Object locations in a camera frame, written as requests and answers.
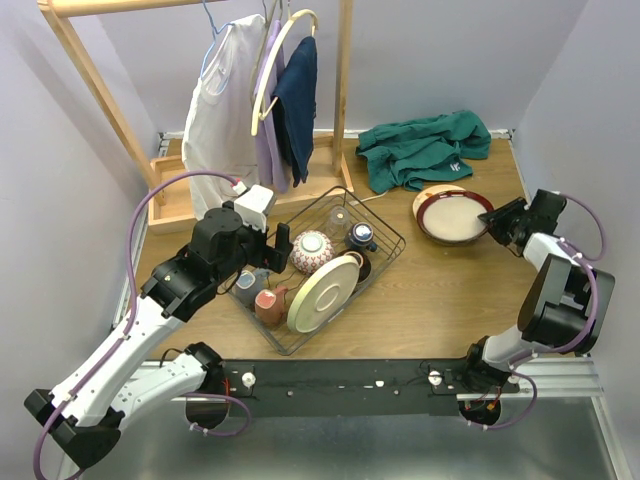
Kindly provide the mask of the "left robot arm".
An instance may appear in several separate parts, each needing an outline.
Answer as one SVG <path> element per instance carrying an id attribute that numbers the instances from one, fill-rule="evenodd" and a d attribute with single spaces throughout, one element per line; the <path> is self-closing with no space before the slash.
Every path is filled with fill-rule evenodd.
<path id="1" fill-rule="evenodd" d="M 130 378 L 153 349 L 246 266 L 284 270 L 293 248 L 289 226 L 278 224 L 274 245 L 267 238 L 266 229 L 229 206 L 210 210 L 195 224 L 190 242 L 154 268 L 127 318 L 98 349 L 52 390 L 27 396 L 26 409 L 43 427 L 33 455 L 37 478 L 44 476 L 40 457 L 46 438 L 85 471 L 111 452 L 132 420 L 165 400 L 187 395 L 232 403 L 223 390 L 223 361 L 202 342 L 151 374 Z"/>

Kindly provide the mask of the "pink ceramic mug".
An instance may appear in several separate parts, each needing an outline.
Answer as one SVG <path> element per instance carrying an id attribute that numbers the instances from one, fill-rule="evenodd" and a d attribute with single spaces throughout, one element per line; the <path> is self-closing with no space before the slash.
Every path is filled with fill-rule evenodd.
<path id="1" fill-rule="evenodd" d="M 255 314 L 267 327 L 276 327 L 283 321 L 286 311 L 285 296 L 288 291 L 287 286 L 281 285 L 274 289 L 263 289 L 256 295 Z"/>

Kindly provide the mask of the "cream round plate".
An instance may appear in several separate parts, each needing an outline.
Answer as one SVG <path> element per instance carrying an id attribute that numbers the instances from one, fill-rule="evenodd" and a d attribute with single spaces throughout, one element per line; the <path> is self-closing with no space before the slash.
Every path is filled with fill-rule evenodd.
<path id="1" fill-rule="evenodd" d="M 350 256 L 329 261 L 299 288 L 288 310 L 287 327 L 295 333 L 311 333 L 332 318 L 351 297 L 359 266 Z"/>

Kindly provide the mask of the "dark red rimmed plate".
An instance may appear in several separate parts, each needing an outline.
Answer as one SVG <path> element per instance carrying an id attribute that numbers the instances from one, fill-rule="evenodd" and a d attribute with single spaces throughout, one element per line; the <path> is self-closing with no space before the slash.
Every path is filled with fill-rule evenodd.
<path id="1" fill-rule="evenodd" d="M 431 240 L 445 245 L 471 243 L 488 230 L 481 216 L 493 204 L 468 190 L 446 190 L 426 198 L 416 211 L 416 222 Z"/>

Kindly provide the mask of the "beige bird plate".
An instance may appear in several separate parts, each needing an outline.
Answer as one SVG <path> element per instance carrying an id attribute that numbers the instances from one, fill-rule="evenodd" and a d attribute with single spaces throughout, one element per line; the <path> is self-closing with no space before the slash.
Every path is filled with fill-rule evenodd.
<path id="1" fill-rule="evenodd" d="M 418 210 L 420 206 L 427 199 L 431 198 L 436 194 L 447 192 L 447 191 L 464 191 L 464 188 L 456 185 L 452 185 L 452 184 L 439 184 L 439 185 L 434 185 L 434 186 L 425 188 L 424 190 L 422 190 L 420 193 L 416 195 L 412 203 L 412 213 L 414 218 L 417 218 Z"/>

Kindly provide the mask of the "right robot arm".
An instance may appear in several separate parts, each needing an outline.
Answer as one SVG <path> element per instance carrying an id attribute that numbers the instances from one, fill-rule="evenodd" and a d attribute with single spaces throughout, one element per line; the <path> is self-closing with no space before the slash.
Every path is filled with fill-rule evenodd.
<path id="1" fill-rule="evenodd" d="M 555 233 L 567 203 L 594 220 L 600 250 L 587 254 Z M 615 277 L 596 267 L 607 253 L 607 235 L 597 214 L 566 193 L 538 190 L 531 201 L 517 198 L 479 216 L 500 245 L 532 265 L 536 277 L 516 324 L 472 344 L 460 367 L 460 380 L 472 392 L 503 387 L 519 365 L 539 354 L 589 352 L 600 333 Z"/>

